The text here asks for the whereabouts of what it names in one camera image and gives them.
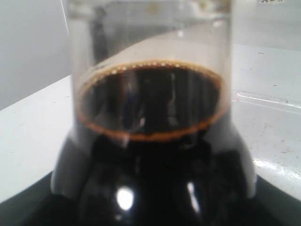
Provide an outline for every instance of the dark liquid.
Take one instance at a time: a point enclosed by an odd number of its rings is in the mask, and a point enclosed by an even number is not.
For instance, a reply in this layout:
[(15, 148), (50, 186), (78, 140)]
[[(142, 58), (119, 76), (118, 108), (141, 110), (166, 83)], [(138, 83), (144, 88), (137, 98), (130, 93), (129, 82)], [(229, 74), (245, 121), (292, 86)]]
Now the dark liquid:
[(224, 225), (253, 189), (251, 159), (223, 108), (220, 77), (146, 62), (99, 74), (77, 105), (93, 164), (88, 225)]

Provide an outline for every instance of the black surface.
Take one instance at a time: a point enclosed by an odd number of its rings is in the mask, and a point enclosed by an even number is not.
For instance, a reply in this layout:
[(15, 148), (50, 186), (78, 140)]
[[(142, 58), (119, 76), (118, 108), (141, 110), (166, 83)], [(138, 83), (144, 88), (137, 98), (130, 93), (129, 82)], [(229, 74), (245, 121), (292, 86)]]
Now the black surface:
[[(76, 226), (75, 203), (63, 197), (54, 196), (49, 189), (51, 174), (36, 184), (0, 204), (1, 226)], [(258, 179), (258, 195), (237, 213), (232, 226), (284, 226), (261, 204), (265, 195), (271, 202), (279, 200), (284, 210), (292, 216), (300, 211), (300, 202), (281, 192), (262, 178)]]

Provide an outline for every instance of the brown liquid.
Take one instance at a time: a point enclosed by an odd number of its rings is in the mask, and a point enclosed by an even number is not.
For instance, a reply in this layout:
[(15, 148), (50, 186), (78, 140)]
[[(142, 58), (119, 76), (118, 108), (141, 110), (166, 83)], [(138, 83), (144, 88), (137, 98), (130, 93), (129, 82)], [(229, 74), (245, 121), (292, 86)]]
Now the brown liquid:
[(253, 175), (223, 107), (222, 87), (217, 74), (180, 62), (141, 62), (96, 74), (76, 106), (79, 142), (92, 142), (87, 151), (93, 157), (80, 220), (230, 223), (250, 194)]

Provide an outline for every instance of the table surface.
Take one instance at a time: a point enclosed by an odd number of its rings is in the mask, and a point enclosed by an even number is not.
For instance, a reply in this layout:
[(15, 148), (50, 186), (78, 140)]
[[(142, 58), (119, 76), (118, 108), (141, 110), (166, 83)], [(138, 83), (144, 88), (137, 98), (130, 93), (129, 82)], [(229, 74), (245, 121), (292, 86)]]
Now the table surface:
[[(275, 4), (273, 10), (260, 12), (254, 10), (256, 1), (248, 2), (239, 6), (241, 20), (234, 23), (233, 121), (257, 173), (301, 200), (301, 26), (292, 23), (301, 17), (301, 7), (292, 6), (298, 1), (284, 1), (283, 8)], [(256, 23), (273, 13), (281, 21), (277, 26), (267, 20)], [(274, 27), (261, 34), (263, 23)], [(255, 24), (258, 28), (245, 29)], [(277, 33), (279, 27), (286, 32)], [(290, 37), (291, 42), (283, 43)], [(54, 168), (72, 121), (70, 76), (0, 111), (0, 202)]]

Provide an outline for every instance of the transparent glass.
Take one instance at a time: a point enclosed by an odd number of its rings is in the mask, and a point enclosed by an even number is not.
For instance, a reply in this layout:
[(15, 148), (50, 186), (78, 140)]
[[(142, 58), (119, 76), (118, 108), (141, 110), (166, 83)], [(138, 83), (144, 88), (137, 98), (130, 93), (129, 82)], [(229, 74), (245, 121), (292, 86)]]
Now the transparent glass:
[(223, 225), (254, 197), (230, 116), (230, 12), (230, 0), (70, 1), (75, 123), (52, 191), (77, 200), (80, 221)]

